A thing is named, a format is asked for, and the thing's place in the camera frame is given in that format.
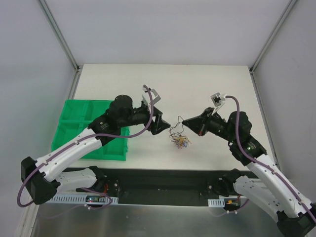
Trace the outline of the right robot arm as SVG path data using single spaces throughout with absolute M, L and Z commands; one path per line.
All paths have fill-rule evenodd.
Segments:
M 316 226 L 316 205 L 302 195 L 281 173 L 266 149 L 250 134 L 252 124 L 245 112 L 232 112 L 224 120 L 208 107 L 199 116 L 182 122 L 198 136 L 210 132 L 228 142 L 233 157 L 265 185 L 262 189 L 238 169 L 232 169 L 213 184 L 213 192 L 248 198 L 276 222 L 285 237 L 304 237 Z

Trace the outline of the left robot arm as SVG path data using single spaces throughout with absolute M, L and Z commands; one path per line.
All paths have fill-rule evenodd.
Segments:
M 109 108 L 87 128 L 68 143 L 55 151 L 38 159 L 27 157 L 21 162 L 22 187 L 27 189 L 31 203 L 40 205 L 51 200 L 57 193 L 76 189 L 88 189 L 97 193 L 106 193 L 105 175 L 96 166 L 90 166 L 78 171 L 66 172 L 75 161 L 88 153 L 97 150 L 114 139 L 127 139 L 121 134 L 122 128 L 144 125 L 144 128 L 130 137 L 136 137 L 150 131 L 157 135 L 170 128 L 170 124 L 162 119 L 162 112 L 154 105 L 160 96 L 146 91 L 143 94 L 141 106 L 133 107 L 131 97 L 119 95 L 109 105 Z

